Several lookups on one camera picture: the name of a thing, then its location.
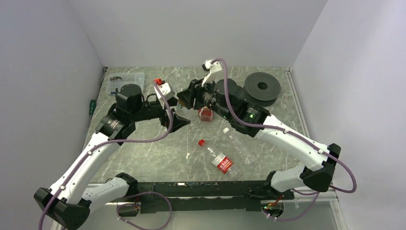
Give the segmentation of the gold red tea bottle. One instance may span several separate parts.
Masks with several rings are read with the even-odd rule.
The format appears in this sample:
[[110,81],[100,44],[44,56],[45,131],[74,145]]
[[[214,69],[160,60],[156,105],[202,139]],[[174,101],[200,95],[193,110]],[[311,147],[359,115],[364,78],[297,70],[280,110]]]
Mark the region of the gold red tea bottle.
[[200,121],[211,122],[213,120],[213,111],[205,106],[198,110],[198,117]]

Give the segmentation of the ribbed coffee latte bottle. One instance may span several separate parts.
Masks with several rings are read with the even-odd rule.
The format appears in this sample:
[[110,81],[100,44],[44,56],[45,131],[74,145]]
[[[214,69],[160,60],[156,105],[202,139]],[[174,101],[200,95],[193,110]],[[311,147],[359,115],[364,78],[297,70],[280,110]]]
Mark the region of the ribbed coffee latte bottle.
[[186,117],[188,115],[189,109],[186,107],[185,103],[181,99],[178,99],[175,112],[177,116]]

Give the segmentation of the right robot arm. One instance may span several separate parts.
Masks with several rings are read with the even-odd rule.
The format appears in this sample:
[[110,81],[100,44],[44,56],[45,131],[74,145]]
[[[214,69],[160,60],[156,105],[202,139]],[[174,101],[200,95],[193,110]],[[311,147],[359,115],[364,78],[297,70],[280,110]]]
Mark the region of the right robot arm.
[[264,184],[264,194],[270,199],[302,186],[317,192],[326,192],[335,172],[336,158],[341,148],[313,141],[288,127],[265,108],[244,99],[244,90],[232,79],[203,85],[192,80],[188,88],[177,93],[187,109],[208,107],[227,120],[235,131],[267,141],[295,156],[301,164],[285,171],[272,171]]

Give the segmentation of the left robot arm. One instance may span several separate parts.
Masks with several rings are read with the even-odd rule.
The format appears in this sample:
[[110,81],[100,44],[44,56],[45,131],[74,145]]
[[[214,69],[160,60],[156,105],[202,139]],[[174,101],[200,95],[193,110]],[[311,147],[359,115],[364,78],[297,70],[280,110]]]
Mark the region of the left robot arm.
[[189,124],[189,120],[175,115],[177,99],[173,87],[159,79],[153,86],[156,100],[151,105],[136,84],[117,90],[115,104],[101,119],[82,153],[49,188],[41,187],[35,192],[34,199],[42,210],[39,229],[49,217],[67,230],[76,230],[106,203],[117,198],[136,198],[137,180],[126,173],[94,188],[88,185],[104,162],[124,143],[131,142],[129,136],[135,131],[136,122],[158,118],[167,133]]

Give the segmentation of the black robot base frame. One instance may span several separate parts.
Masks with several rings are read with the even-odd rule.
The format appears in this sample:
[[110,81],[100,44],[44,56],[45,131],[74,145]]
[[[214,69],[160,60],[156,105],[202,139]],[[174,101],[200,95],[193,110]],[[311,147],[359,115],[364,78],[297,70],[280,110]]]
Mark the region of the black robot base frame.
[[264,181],[139,182],[137,190],[116,202],[140,203],[142,214],[161,211],[261,211],[262,206],[293,200],[291,191],[273,191]]

